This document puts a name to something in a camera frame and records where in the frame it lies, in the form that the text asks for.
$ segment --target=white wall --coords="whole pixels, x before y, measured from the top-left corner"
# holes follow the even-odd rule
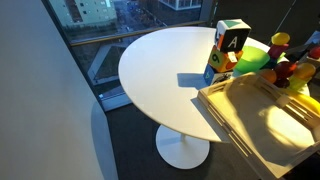
[[[42,2],[0,9],[0,179],[118,179],[105,114]]]

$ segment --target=white pedestal base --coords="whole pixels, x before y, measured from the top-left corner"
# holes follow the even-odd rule
[[[161,157],[171,166],[191,169],[199,166],[208,156],[209,141],[193,138],[160,126],[156,145]]]

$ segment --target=toy block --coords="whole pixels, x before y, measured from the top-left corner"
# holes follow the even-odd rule
[[[215,43],[219,51],[240,51],[251,31],[241,19],[220,20],[217,23]]]
[[[289,47],[289,44],[284,44],[284,45],[272,45],[268,51],[268,54],[270,58],[272,59],[278,59],[280,55],[287,50]]]
[[[231,78],[232,71],[219,73],[210,64],[207,64],[203,78],[208,86]]]
[[[213,46],[208,63],[217,72],[226,72],[232,70],[241,58],[243,51],[223,53],[218,51],[217,46]]]

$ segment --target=wooden crate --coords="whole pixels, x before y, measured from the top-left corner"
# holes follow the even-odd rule
[[[320,149],[320,117],[249,73],[199,90],[198,99],[262,179],[279,179]]]

